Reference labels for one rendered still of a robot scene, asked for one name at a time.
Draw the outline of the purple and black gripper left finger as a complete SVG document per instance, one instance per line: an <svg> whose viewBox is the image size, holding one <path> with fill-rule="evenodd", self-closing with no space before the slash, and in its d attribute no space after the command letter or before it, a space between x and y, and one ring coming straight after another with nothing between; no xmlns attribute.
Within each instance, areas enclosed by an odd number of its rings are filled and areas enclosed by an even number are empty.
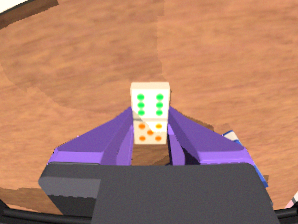
<svg viewBox="0 0 298 224"><path fill-rule="evenodd" d="M114 119L56 147L48 163L61 161L131 165L133 142L133 110L130 106Z"/></svg>

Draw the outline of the blue notebook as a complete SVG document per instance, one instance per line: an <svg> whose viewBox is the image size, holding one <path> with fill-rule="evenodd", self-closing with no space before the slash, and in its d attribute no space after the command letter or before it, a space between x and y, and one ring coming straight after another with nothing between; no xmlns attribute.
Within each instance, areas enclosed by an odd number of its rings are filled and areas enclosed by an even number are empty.
<svg viewBox="0 0 298 224"><path fill-rule="evenodd" d="M236 134L234 133L233 130L230 130L230 131L222 134L222 136L224 136L224 137L226 137L228 139L231 139L231 140L235 141L236 143L242 145L242 143L240 142L240 140L238 139L238 137L236 136ZM263 182L265 188L269 187L268 184L267 184L267 182L266 182L266 180L265 180L265 178L264 178L264 176L262 175L262 173L259 171L258 167L256 166L255 162L254 162L254 167L255 167L257 173L259 174L259 176L261 178L261 181Z"/></svg>

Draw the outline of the cream rectangular block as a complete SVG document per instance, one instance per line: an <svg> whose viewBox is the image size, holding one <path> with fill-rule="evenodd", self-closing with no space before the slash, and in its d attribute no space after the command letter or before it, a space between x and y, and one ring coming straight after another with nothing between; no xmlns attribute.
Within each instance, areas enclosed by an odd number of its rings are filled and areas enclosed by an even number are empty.
<svg viewBox="0 0 298 224"><path fill-rule="evenodd" d="M169 82L132 82L135 144L166 144Z"/></svg>

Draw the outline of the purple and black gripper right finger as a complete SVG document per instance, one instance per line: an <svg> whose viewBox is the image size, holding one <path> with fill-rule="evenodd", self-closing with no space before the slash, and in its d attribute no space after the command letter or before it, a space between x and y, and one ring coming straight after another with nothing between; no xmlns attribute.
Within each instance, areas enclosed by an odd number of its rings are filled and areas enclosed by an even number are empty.
<svg viewBox="0 0 298 224"><path fill-rule="evenodd" d="M246 147L186 118L171 106L167 142L170 165L250 163L254 166Z"/></svg>

